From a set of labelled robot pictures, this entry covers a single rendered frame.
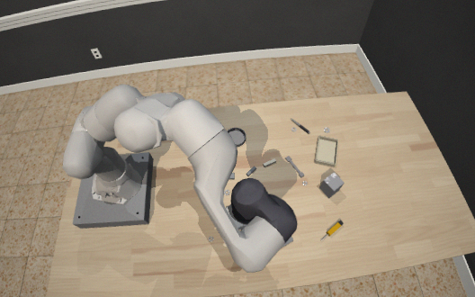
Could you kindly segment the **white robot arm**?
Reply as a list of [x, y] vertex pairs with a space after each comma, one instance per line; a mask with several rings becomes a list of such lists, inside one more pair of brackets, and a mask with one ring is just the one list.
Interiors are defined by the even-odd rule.
[[203, 208], [234, 262], [247, 273], [262, 271], [296, 231], [293, 209], [254, 178], [239, 181], [225, 207], [224, 190], [238, 149], [199, 101], [178, 93], [144, 96], [136, 87], [117, 85], [79, 113], [62, 168], [78, 179], [94, 174], [94, 200], [124, 205], [141, 188], [142, 177], [114, 148], [104, 147], [116, 138], [131, 152], [161, 147], [164, 140], [182, 150], [193, 166], [193, 188]]

